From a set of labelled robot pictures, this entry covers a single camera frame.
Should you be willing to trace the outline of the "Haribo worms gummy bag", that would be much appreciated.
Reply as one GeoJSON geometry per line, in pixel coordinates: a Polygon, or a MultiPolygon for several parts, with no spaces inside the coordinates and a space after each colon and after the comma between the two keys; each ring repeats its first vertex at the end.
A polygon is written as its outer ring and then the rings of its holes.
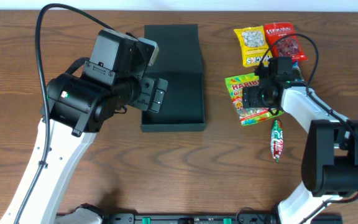
{"type": "Polygon", "coordinates": [[[255,103],[250,101],[250,97],[247,96],[250,87],[259,87],[259,78],[255,73],[227,77],[225,84],[242,126],[257,124],[284,114],[280,111],[277,115],[273,115],[268,108],[255,107],[255,103]]]}

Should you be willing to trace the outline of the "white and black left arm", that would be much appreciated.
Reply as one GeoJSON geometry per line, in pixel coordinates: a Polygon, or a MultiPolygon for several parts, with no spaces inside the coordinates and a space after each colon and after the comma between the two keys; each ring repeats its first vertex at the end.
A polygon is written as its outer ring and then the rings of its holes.
{"type": "Polygon", "coordinates": [[[155,41],[103,29],[90,57],[48,83],[34,150],[2,223],[60,222],[68,183],[103,123],[128,106],[160,111],[168,83],[145,75],[158,52],[155,41]]]}

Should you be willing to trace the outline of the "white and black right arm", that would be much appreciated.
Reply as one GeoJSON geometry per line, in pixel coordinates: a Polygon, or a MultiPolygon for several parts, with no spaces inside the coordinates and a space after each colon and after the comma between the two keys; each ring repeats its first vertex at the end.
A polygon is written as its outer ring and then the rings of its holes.
{"type": "Polygon", "coordinates": [[[358,199],[358,120],[321,100],[309,83],[295,75],[289,57],[270,58],[255,69],[256,86],[243,89],[246,108],[267,108],[292,115],[306,131],[301,183],[281,201],[270,223],[311,223],[334,203],[358,199]]]}

